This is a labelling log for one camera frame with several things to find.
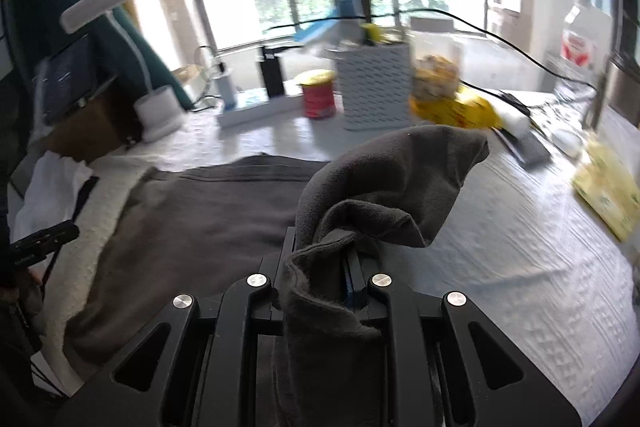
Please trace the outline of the white perforated basket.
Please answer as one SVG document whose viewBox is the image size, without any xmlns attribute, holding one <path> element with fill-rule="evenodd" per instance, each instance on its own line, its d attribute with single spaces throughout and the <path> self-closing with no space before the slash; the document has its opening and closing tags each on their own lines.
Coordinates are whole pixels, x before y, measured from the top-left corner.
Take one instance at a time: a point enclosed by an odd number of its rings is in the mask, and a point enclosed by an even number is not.
<svg viewBox="0 0 640 427">
<path fill-rule="evenodd" d="M 410 122 L 408 43 L 331 51 L 343 124 L 349 131 L 398 129 Z"/>
</svg>

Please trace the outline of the clear snack jar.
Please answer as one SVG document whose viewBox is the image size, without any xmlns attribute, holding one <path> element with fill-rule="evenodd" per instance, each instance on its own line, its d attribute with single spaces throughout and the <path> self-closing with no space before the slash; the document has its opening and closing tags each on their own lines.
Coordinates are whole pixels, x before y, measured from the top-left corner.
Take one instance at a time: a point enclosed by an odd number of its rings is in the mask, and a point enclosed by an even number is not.
<svg viewBox="0 0 640 427">
<path fill-rule="evenodd" d="M 411 94 L 418 102 L 455 98 L 463 48 L 454 23 L 442 17 L 409 17 Z"/>
</svg>

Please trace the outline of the brown cardboard box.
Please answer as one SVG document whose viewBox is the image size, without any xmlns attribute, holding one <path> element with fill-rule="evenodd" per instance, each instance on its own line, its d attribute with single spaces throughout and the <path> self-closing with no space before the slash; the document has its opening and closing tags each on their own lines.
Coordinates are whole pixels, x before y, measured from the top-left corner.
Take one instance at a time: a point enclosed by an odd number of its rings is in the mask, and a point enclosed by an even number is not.
<svg viewBox="0 0 640 427">
<path fill-rule="evenodd" d="M 32 146 L 87 164 L 113 150 L 141 141 L 142 124 L 134 110 L 134 95 L 119 83 L 110 84 L 84 107 L 75 109 Z"/>
</svg>

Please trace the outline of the white textured bedspread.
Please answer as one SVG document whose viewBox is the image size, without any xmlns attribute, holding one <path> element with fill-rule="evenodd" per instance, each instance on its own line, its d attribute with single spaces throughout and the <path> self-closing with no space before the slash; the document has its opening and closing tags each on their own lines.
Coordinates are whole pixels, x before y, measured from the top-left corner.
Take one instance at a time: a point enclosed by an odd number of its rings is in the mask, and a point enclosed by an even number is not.
<svg viewBox="0 0 640 427">
<path fill-rule="evenodd" d="M 330 160 L 367 141 L 340 118 L 282 114 L 222 129 L 191 115 L 168 138 L 96 160 L 98 183 L 43 299 L 43 355 L 63 389 L 80 377 L 63 352 L 67 321 L 87 301 L 96 262 L 131 189 L 148 167 L 181 171 L 266 153 Z M 425 249 L 387 247 L 393 270 L 421 293 L 463 291 L 598 425 L 639 354 L 634 252 L 574 193 L 574 164 L 554 153 L 527 171 L 492 136 L 488 158 L 465 181 L 445 225 Z"/>
</svg>

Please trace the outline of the dark grey garment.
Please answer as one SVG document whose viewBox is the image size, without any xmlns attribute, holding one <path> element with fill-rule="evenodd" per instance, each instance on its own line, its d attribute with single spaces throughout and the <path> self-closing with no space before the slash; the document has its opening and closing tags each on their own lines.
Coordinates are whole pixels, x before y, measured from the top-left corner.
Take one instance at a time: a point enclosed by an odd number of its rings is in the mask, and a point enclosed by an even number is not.
<svg viewBox="0 0 640 427">
<path fill-rule="evenodd" d="M 488 153 L 482 132 L 418 126 L 327 164 L 256 155 L 150 169 L 66 324 L 64 355 L 84 387 L 176 296 L 220 295 L 280 256 L 282 332 L 258 340 L 253 426 L 381 426 L 385 341 L 349 302 L 349 259 L 431 243 Z"/>
</svg>

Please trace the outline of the white folded garment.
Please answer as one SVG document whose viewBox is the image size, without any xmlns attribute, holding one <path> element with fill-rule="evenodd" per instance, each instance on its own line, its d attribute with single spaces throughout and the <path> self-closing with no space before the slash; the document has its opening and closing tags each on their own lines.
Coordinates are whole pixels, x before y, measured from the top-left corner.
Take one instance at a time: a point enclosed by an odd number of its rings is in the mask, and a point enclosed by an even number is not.
<svg viewBox="0 0 640 427">
<path fill-rule="evenodd" d="M 53 152 L 38 159 L 23 205 L 11 229 L 11 242 L 72 219 L 78 195 L 93 176 L 85 161 L 74 161 Z"/>
</svg>

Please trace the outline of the white charger adapter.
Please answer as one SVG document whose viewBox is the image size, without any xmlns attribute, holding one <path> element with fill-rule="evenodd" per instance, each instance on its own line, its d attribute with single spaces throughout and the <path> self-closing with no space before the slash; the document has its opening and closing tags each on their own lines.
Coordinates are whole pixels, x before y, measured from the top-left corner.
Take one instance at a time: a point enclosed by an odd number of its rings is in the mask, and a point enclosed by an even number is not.
<svg viewBox="0 0 640 427">
<path fill-rule="evenodd" d="M 236 88 L 232 80 L 232 70 L 225 69 L 220 72 L 215 78 L 214 83 L 218 91 L 218 96 L 224 103 L 224 110 L 233 110 L 238 105 L 238 98 L 236 97 Z"/>
</svg>

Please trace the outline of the white power strip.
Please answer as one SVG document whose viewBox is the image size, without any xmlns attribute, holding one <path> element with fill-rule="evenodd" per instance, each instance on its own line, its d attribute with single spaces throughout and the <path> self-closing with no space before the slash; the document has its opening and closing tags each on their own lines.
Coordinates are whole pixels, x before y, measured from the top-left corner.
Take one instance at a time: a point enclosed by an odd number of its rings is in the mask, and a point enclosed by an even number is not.
<svg viewBox="0 0 640 427">
<path fill-rule="evenodd" d="M 285 95 L 268 98 L 265 88 L 250 89 L 236 95 L 234 109 L 223 110 L 216 116 L 220 129 L 251 124 L 287 113 L 304 113 L 303 90 L 294 80 L 284 83 Z"/>
</svg>

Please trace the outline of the black laptop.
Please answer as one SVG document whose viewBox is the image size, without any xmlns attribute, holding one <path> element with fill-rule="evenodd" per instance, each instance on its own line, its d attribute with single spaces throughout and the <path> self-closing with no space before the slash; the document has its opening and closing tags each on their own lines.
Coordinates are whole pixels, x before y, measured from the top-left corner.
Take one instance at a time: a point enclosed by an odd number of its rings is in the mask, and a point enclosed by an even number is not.
<svg viewBox="0 0 640 427">
<path fill-rule="evenodd" d="M 34 92 L 35 124 L 53 127 L 85 107 L 115 79 L 102 61 L 98 46 L 83 35 L 37 68 Z"/>
</svg>

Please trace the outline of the clear water bottle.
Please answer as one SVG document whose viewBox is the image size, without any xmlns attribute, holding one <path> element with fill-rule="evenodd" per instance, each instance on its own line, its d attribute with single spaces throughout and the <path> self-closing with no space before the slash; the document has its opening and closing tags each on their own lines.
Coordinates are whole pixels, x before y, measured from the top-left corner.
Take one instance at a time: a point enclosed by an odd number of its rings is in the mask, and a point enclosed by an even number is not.
<svg viewBox="0 0 640 427">
<path fill-rule="evenodd" d="M 567 76 L 593 83 L 602 72 L 611 44 L 611 17 L 589 0 L 573 0 L 563 20 L 560 43 Z"/>
</svg>

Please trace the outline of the black charger adapter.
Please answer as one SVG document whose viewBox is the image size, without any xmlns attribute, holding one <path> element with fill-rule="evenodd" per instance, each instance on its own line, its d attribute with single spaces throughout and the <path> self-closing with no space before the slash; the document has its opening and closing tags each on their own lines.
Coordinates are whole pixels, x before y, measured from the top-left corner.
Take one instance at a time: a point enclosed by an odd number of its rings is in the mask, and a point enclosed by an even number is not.
<svg viewBox="0 0 640 427">
<path fill-rule="evenodd" d="M 285 95 L 282 68 L 277 53 L 262 46 L 258 66 L 262 74 L 262 85 L 267 91 L 268 98 L 279 98 L 279 96 Z"/>
</svg>

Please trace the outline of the teal curtain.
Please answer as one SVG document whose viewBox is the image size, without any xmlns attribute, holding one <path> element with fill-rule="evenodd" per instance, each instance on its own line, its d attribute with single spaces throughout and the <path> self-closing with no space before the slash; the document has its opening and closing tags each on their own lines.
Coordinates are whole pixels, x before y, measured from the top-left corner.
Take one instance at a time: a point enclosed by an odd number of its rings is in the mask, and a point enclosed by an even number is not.
<svg viewBox="0 0 640 427">
<path fill-rule="evenodd" d="M 79 0 L 3 0 L 4 28 L 14 69 L 26 84 L 29 94 L 32 94 L 32 78 L 38 63 L 45 57 L 58 53 L 77 38 L 67 35 L 60 24 L 62 12 L 77 1 Z M 134 27 L 125 10 L 116 8 L 113 13 L 142 53 L 149 67 L 153 88 L 171 87 L 180 105 L 184 109 L 190 109 L 190 98 L 152 46 Z M 120 84 L 134 95 L 134 99 L 148 92 L 137 59 L 105 17 L 81 28 L 79 33 L 93 38 L 102 54 L 103 63 L 116 72 Z"/>
</svg>

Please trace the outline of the yellow-green packet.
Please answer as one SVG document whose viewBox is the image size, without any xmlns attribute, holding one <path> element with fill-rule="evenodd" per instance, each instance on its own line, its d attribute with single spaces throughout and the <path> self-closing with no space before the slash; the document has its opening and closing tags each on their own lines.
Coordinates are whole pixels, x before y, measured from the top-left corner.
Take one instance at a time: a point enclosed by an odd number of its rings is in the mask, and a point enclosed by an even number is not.
<svg viewBox="0 0 640 427">
<path fill-rule="evenodd" d="M 612 148 L 590 139 L 572 187 L 619 241 L 626 242 L 634 233 L 639 224 L 639 187 Z"/>
</svg>

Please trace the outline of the red yellow-lidded can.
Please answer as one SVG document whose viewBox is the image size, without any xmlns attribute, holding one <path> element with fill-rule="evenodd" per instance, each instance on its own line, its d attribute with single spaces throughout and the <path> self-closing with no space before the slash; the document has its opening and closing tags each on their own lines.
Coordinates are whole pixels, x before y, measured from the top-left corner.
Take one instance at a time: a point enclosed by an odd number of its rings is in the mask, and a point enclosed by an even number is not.
<svg viewBox="0 0 640 427">
<path fill-rule="evenodd" d="M 295 77 L 295 82 L 302 89 L 303 110 L 307 118 L 326 119 L 334 116 L 334 79 L 335 74 L 329 69 L 311 69 Z"/>
</svg>

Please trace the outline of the white tube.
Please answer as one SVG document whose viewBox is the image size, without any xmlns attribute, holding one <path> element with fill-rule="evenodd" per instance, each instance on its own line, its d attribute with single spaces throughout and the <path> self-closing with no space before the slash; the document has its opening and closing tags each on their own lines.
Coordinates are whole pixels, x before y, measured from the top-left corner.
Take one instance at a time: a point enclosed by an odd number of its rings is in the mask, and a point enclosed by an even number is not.
<svg viewBox="0 0 640 427">
<path fill-rule="evenodd" d="M 515 139 L 522 139 L 529 132 L 529 117 L 520 110 L 498 98 L 490 104 L 500 119 L 501 130 L 508 132 Z"/>
</svg>

